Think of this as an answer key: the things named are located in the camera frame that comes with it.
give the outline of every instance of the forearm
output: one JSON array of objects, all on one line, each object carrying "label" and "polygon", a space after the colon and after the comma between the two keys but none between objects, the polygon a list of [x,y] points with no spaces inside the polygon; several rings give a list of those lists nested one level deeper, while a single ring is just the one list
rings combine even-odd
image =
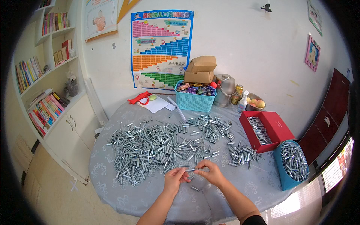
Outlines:
[{"label": "forearm", "polygon": [[174,198],[174,194],[162,192],[154,204],[139,219],[137,225],[163,224]]},{"label": "forearm", "polygon": [[232,183],[226,178],[219,184],[218,188],[222,191],[227,199],[233,213],[242,224],[248,217],[253,215],[260,215],[257,207],[244,196]]}]

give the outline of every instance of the peach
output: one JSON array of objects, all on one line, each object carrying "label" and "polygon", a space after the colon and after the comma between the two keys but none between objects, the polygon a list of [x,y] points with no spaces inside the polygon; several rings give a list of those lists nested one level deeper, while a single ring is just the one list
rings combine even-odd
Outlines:
[{"label": "peach", "polygon": [[256,106],[259,108],[264,108],[265,107],[265,102],[263,100],[258,100],[256,102]]}]

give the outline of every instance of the hand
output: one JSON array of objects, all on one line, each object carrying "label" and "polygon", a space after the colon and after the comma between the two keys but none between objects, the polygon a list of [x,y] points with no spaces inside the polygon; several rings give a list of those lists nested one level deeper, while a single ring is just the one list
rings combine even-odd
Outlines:
[{"label": "hand", "polygon": [[165,185],[163,192],[175,196],[179,191],[179,186],[181,183],[190,182],[188,176],[188,172],[185,172],[184,167],[177,167],[173,170],[170,170],[165,174]]},{"label": "hand", "polygon": [[199,162],[195,168],[204,169],[205,167],[209,168],[210,171],[205,172],[202,170],[195,170],[194,173],[205,177],[210,183],[219,187],[224,179],[226,179],[221,173],[219,167],[215,163],[205,159]]}]

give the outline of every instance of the floor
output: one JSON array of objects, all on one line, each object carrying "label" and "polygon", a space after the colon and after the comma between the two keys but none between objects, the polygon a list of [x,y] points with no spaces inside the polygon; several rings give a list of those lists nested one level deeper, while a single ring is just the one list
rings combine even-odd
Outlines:
[{"label": "floor", "polygon": [[[24,193],[31,201],[45,224],[121,224],[135,225],[138,217],[116,213],[109,205],[100,202],[91,182],[78,182],[73,188],[74,178],[63,170],[40,144],[35,151],[25,183],[35,179],[41,191],[26,190],[34,185],[24,185]],[[303,188],[298,188],[286,201],[262,212],[268,225],[313,224],[321,210],[319,182],[315,179]],[[240,225],[239,221],[226,225]]]}]

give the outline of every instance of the white bookshelf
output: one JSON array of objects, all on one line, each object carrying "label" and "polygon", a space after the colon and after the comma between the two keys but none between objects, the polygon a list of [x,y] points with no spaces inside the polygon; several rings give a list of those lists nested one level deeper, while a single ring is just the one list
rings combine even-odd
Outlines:
[{"label": "white bookshelf", "polygon": [[[12,56],[11,67],[9,74],[13,78],[13,84],[15,88],[16,97],[20,105],[21,111],[30,126],[31,130],[41,142],[51,157],[63,167],[69,174],[74,175],[72,169],[66,165],[59,156],[57,156],[47,145],[46,139],[49,134],[54,130],[61,118],[65,117],[66,113],[84,96],[86,95],[86,89],[84,84],[84,78],[80,67],[80,60],[77,51],[78,35],[81,31],[76,27],[77,7],[81,3],[77,0],[52,0],[49,6],[39,8],[34,11],[33,16],[29,20],[27,26],[23,30],[22,36],[16,46],[14,54]],[[70,27],[54,31],[52,33],[42,35],[42,22],[45,14],[48,13],[61,13],[68,12],[68,20]],[[62,43],[66,40],[72,40],[72,47],[75,49],[75,56],[66,60],[65,62],[55,66],[54,52],[61,50]],[[15,65],[18,65],[20,61],[26,61],[33,56],[37,56],[40,68],[43,70],[45,65],[48,65],[49,70],[34,81],[23,93],[20,93],[18,88],[18,82],[16,77]],[[45,137],[41,137],[35,126],[32,124],[30,117],[27,113],[30,102],[42,91],[52,88],[53,91],[65,96],[64,88],[67,79],[67,72],[72,71],[76,76],[79,92],[73,97],[69,98],[70,104],[60,114],[60,116],[54,121],[48,130]],[[81,177],[75,176],[84,184],[87,181]]]}]

